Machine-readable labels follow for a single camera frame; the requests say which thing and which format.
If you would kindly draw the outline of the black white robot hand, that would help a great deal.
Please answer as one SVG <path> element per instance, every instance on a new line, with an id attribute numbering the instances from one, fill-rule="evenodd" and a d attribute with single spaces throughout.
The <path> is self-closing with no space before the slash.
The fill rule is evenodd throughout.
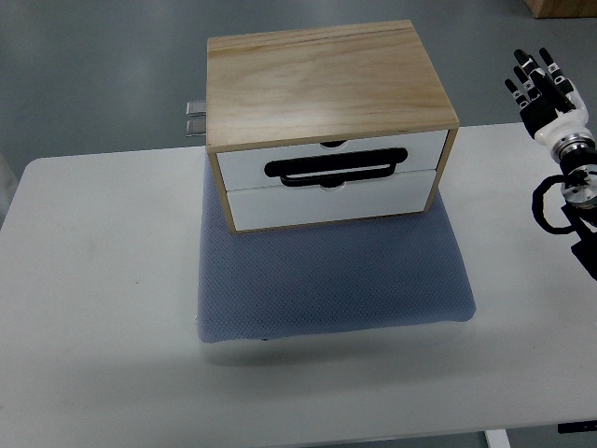
<path id="1" fill-rule="evenodd" d="M 526 51 L 516 49 L 513 73 L 518 82 L 508 78 L 505 86 L 519 108 L 528 134 L 545 145 L 556 130 L 572 133 L 572 129 L 586 128 L 589 113 L 575 84 L 551 54 L 542 48 L 539 57 L 543 65 Z"/>

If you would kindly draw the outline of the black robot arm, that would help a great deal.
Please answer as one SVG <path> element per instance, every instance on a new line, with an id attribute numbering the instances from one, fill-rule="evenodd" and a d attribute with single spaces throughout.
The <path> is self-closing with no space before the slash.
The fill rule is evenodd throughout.
<path id="1" fill-rule="evenodd" d="M 591 277 L 596 276 L 596 144 L 587 133 L 572 133 L 556 142 L 555 156 L 561 172 L 545 178 L 532 195 L 532 214 L 544 231 L 554 235 L 575 233 L 579 241 L 571 252 Z M 552 226 L 544 214 L 544 196 L 551 187 L 561 187 L 568 220 L 564 227 Z"/>

